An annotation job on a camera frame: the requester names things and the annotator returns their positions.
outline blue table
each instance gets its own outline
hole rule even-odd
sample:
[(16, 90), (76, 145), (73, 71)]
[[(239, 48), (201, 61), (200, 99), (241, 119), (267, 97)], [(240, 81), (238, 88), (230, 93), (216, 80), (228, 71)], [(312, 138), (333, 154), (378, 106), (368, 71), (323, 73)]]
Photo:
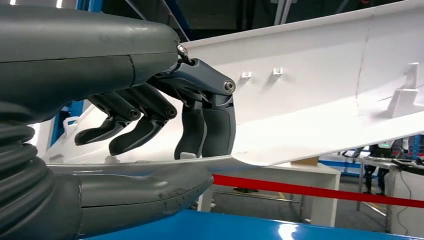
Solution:
[(89, 240), (418, 240), (380, 232), (183, 210), (166, 219)]

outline screw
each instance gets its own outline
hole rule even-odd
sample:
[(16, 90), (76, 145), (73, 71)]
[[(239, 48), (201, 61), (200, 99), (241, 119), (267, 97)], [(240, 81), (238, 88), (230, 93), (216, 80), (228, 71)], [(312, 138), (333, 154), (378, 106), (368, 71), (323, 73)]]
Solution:
[(140, 117), (140, 112), (137, 109), (131, 109), (129, 110), (128, 115), (132, 120), (136, 120)]
[(166, 114), (170, 117), (173, 118), (177, 115), (177, 111), (174, 108), (168, 108), (166, 110)]
[(236, 84), (232, 80), (227, 80), (224, 83), (224, 89), (227, 93), (232, 94), (236, 90)]
[(185, 48), (183, 45), (180, 44), (176, 48), (178, 49), (178, 51), (180, 51), (184, 55), (187, 55), (187, 53), (188, 53), (187, 48)]

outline cable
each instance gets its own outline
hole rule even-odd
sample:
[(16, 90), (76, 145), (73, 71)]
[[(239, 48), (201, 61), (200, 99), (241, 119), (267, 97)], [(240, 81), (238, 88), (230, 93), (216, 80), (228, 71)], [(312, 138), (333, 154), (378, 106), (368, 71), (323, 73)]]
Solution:
[[(407, 166), (404, 166), (404, 167), (402, 167), (402, 168), (399, 170), (399, 171), (400, 171), (400, 179), (402, 180), (403, 184), (405, 184), (406, 188), (408, 189), (408, 191), (409, 191), (409, 199), (411, 199), (411, 198), (412, 198), (412, 191), (411, 191), (410, 187), (408, 186), (408, 184), (405, 182), (404, 177), (402, 176), (402, 170), (403, 170), (404, 168), (407, 168)], [(409, 230), (408, 230), (408, 228), (406, 228), (406, 227), (405, 227), (405, 226), (401, 223), (401, 220), (399, 219), (399, 215), (400, 215), (403, 211), (405, 211), (407, 208), (408, 208), (408, 207), (406, 206), (405, 208), (403, 208), (402, 210), (400, 210), (400, 211), (397, 213), (397, 215), (396, 215), (396, 218), (397, 218), (397, 221), (399, 222), (399, 225), (401, 225), (401, 226), (402, 226), (402, 228), (406, 230), (405, 235), (408, 235)]]

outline gray robotic hand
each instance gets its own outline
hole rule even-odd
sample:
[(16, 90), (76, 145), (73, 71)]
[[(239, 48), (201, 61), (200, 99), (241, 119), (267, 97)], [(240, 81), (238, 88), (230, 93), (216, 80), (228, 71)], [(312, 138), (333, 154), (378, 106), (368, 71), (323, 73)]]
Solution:
[(75, 136), (77, 145), (106, 140), (142, 115), (135, 128), (109, 144), (112, 156), (138, 148), (152, 139), (177, 110), (157, 89), (183, 102), (183, 134), (174, 157), (181, 153), (213, 157), (231, 153), (236, 134), (232, 93), (233, 80), (199, 59), (190, 59), (187, 50), (176, 47), (180, 58), (170, 69), (155, 74), (147, 83), (128, 89), (96, 94), (87, 99), (107, 114), (100, 127)]
[(134, 131), (111, 142), (113, 155), (129, 151), (175, 117), (160, 90), (184, 103), (176, 153), (230, 153), (234, 82), (188, 58), (171, 28), (3, 5), (0, 30), (0, 240), (74, 240), (119, 231), (177, 213), (212, 184), (207, 169), (190, 164), (143, 177), (53, 174), (25, 143), (34, 135), (27, 125), (51, 119), (70, 101), (89, 99), (108, 118), (76, 143), (110, 138), (141, 118)]

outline red barrier rope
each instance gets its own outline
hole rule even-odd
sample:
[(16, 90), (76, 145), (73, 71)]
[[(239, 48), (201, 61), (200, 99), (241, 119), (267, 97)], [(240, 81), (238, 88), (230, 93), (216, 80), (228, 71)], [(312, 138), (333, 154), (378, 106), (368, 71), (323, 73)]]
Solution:
[(271, 192), (308, 195), (322, 198), (343, 199), (377, 204), (398, 205), (405, 207), (424, 208), (424, 201), (399, 197), (379, 196), (358, 192), (325, 189), (313, 186), (301, 186), (273, 181), (247, 179), (233, 176), (213, 175), (215, 185), (258, 189)]

